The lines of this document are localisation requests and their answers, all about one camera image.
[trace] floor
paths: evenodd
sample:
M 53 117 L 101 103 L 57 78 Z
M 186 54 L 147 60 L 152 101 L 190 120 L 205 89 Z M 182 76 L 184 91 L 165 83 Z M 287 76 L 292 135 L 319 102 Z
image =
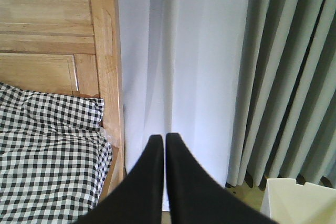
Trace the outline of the floor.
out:
M 263 201 L 264 192 L 259 187 L 254 186 L 250 188 L 246 182 L 241 186 L 226 188 L 231 194 L 243 201 L 245 204 L 251 206 L 256 210 L 260 210 Z M 171 224 L 169 212 L 162 212 L 162 224 Z

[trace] white cardboard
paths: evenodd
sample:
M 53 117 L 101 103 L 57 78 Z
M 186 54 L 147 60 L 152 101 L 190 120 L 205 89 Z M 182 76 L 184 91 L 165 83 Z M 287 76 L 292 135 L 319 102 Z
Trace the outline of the white cardboard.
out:
M 280 224 L 335 224 L 336 190 L 292 178 L 270 178 L 261 212 Z

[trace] pillow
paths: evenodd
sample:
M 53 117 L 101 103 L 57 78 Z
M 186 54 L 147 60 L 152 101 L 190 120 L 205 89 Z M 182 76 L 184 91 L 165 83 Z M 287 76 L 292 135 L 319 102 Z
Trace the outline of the pillow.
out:
M 104 100 L 22 90 L 0 82 L 0 127 L 48 124 L 58 129 L 98 130 Z

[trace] checkered fabric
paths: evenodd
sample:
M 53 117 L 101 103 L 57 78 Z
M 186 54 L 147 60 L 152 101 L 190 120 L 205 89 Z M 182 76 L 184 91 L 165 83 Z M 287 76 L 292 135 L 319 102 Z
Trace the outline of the checkered fabric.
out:
M 97 204 L 112 159 L 103 103 L 0 83 L 0 222 L 70 223 Z

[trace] curtain fold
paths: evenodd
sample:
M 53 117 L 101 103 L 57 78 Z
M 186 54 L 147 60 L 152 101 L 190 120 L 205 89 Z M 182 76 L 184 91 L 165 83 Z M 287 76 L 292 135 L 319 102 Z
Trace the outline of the curtain fold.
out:
M 296 178 L 301 173 L 314 183 L 323 175 L 333 180 L 335 3 L 270 0 L 266 17 L 257 14 L 265 25 L 260 47 L 254 48 L 256 66 L 244 68 L 255 51 L 242 55 L 239 88 L 245 91 L 237 96 L 236 107 L 243 109 L 236 110 L 231 185 L 241 185 L 246 172 L 257 185 L 264 175 Z M 258 4 L 249 1 L 248 15 L 256 15 L 250 10 Z M 245 45 L 252 43 L 248 29 L 245 39 Z M 253 80 L 251 96 L 246 91 L 251 84 L 242 81 L 244 77 Z

